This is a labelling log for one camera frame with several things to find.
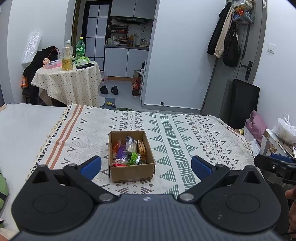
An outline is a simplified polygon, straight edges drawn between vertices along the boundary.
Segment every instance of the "white cabinet door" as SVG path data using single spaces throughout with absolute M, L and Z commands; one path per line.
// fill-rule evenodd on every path
M 108 76 L 126 76 L 126 64 L 128 60 L 128 49 L 106 48 L 105 71 Z
M 134 17 L 154 19 L 156 2 L 157 0 L 137 0 Z
M 138 70 L 142 67 L 142 63 L 147 61 L 148 51 L 139 49 L 128 50 L 128 64 L 126 67 L 126 77 L 132 78 L 133 71 Z
M 133 17 L 136 0 L 113 0 L 111 16 Z

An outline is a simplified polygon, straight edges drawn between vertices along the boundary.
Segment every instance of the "black backpack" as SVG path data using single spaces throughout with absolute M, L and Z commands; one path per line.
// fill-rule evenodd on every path
M 228 67 L 235 67 L 239 62 L 241 47 L 238 43 L 238 36 L 235 33 L 235 22 L 232 22 L 224 40 L 223 62 Z

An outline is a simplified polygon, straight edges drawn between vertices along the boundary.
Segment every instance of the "purple cushion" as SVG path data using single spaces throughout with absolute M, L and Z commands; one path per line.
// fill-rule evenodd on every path
M 252 111 L 250 115 L 250 120 L 247 120 L 246 122 L 246 127 L 261 146 L 262 135 L 264 131 L 267 129 L 267 125 L 265 124 L 263 118 L 257 113 L 257 111 Z

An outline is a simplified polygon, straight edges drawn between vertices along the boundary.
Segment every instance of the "frosted glass panel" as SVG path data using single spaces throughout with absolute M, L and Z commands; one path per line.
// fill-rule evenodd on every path
M 100 5 L 90 5 L 89 6 L 89 18 L 98 17 Z
M 100 6 L 99 17 L 108 17 L 109 6 L 110 5 L 101 5 Z
M 86 39 L 86 46 L 85 46 L 86 57 L 94 57 L 95 41 L 96 41 L 96 38 Z
M 104 57 L 105 50 L 105 37 L 96 38 L 96 56 L 95 57 Z
M 86 37 L 95 37 L 96 36 L 96 23 L 97 23 L 97 21 L 98 21 L 98 18 L 89 18 L 89 20 L 87 22 Z
M 104 58 L 95 58 L 95 61 L 98 63 L 100 70 L 104 68 Z
M 108 18 L 99 18 L 98 27 L 97 27 L 97 31 L 96 31 L 97 37 L 105 37 L 106 36 L 107 19 Z

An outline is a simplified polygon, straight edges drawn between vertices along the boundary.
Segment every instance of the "round table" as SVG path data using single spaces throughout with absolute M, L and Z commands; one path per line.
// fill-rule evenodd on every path
M 62 71 L 62 67 L 37 70 L 32 85 L 39 87 L 39 97 L 47 104 L 52 105 L 54 98 L 66 105 L 82 104 L 94 107 L 99 105 L 99 89 L 101 74 L 97 62 L 92 67 Z

